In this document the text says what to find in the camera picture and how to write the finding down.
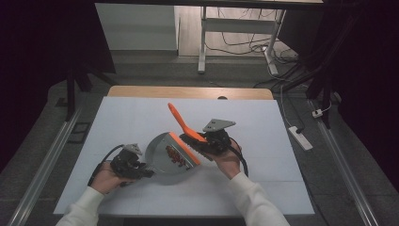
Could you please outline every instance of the orange tool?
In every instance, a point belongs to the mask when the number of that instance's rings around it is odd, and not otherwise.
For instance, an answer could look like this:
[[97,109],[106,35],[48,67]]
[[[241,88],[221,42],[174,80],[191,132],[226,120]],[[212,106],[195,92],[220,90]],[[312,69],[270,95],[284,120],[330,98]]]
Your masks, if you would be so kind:
[[174,107],[174,105],[172,103],[168,103],[168,107],[170,109],[170,112],[172,113],[172,115],[174,116],[174,118],[176,119],[177,123],[180,124],[180,126],[183,129],[183,132],[188,135],[189,137],[192,137],[194,139],[197,139],[200,142],[207,142],[206,139],[204,137],[202,137],[201,135],[199,135],[195,130],[191,129],[190,127],[188,127],[185,123],[184,120],[182,118],[182,116],[179,114],[179,111],[177,111],[177,109]]

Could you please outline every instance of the hand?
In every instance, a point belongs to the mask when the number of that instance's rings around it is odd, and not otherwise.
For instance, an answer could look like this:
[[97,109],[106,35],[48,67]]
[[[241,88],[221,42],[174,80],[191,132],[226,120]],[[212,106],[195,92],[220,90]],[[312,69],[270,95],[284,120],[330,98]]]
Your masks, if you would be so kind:
[[120,186],[122,182],[134,182],[134,179],[120,178],[112,170],[109,162],[104,162],[100,171],[94,177],[91,187],[104,195]]
[[[238,153],[241,152],[241,147],[231,139],[231,146],[237,150]],[[233,178],[237,175],[240,170],[240,159],[230,150],[227,150],[221,155],[207,154],[217,163],[219,169],[229,178]]]

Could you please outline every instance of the white sleeve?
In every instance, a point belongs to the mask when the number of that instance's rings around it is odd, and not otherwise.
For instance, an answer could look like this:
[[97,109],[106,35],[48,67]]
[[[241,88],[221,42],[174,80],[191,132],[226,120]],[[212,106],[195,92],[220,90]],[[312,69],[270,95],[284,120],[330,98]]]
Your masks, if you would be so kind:
[[97,209],[104,195],[88,186],[80,199],[71,204],[56,226],[95,226],[99,220]]
[[250,181],[240,172],[229,182],[237,209],[243,215],[247,226],[287,226],[289,223],[281,211],[267,198],[264,189]]

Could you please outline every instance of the white tabletop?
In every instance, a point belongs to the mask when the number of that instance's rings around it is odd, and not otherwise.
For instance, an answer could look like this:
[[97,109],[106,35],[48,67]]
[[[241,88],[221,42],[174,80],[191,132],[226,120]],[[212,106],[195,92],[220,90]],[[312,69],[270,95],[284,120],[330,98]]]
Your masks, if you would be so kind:
[[[314,213],[276,101],[136,97],[103,99],[54,213],[63,214],[82,195],[97,164],[117,145],[138,143],[145,152],[159,134],[181,134],[168,109],[169,102],[197,131],[210,119],[235,121],[236,125],[226,131],[243,147],[249,179],[266,190],[283,214]],[[228,179],[214,162],[195,154],[200,166],[185,174],[154,175],[119,188],[106,196],[99,213],[129,217],[240,216],[227,189]]]

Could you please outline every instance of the human arm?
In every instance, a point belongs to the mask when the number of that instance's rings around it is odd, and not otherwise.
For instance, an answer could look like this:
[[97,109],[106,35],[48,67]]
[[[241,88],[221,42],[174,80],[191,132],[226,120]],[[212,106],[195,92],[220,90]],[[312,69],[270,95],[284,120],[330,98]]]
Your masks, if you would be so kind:
[[[231,146],[241,152],[241,147],[232,140]],[[229,178],[229,189],[234,203],[243,215],[247,226],[273,225],[287,226],[289,223],[281,211],[268,199],[263,188],[250,181],[240,170],[240,160],[231,151],[222,155],[210,155],[220,170]]]
[[111,169],[108,162],[103,163],[91,186],[88,186],[79,198],[71,204],[56,226],[91,226],[97,225],[98,207],[105,194],[120,186],[122,182],[133,182],[132,179],[120,178]]

